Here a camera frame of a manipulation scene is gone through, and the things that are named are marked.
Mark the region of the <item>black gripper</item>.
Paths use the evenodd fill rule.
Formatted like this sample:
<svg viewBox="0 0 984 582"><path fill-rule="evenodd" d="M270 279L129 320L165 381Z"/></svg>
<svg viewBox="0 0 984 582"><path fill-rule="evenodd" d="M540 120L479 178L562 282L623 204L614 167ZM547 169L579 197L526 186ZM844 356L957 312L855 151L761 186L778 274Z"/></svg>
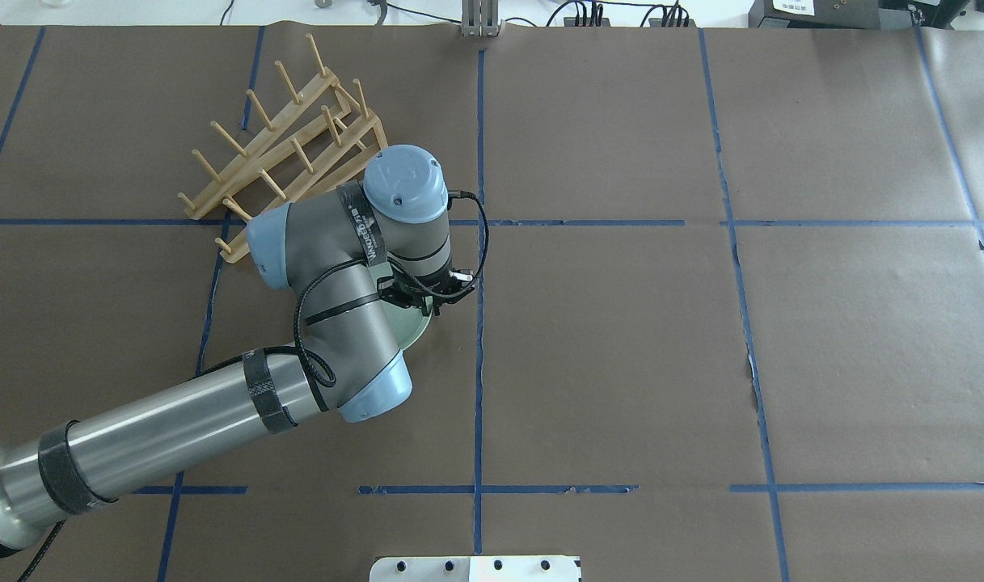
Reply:
<svg viewBox="0 0 984 582"><path fill-rule="evenodd" d="M377 279L378 298L399 308L419 309L437 316L441 306L461 301L475 288L475 272L443 268L428 276L412 276L398 268Z"/></svg>

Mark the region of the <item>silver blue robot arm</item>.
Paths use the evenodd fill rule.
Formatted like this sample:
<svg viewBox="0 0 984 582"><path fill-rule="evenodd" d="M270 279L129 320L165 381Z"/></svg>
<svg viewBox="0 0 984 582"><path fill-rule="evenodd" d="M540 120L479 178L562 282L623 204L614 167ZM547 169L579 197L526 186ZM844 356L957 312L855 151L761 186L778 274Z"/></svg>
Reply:
<svg viewBox="0 0 984 582"><path fill-rule="evenodd" d="M291 293L289 336L200 365L159 393L71 419L21 445L0 442L0 561L123 495L318 414L374 419L413 381L388 306L433 318L476 291L489 248L481 196L451 188L442 163L392 145L361 176L243 225L249 258Z"/></svg>

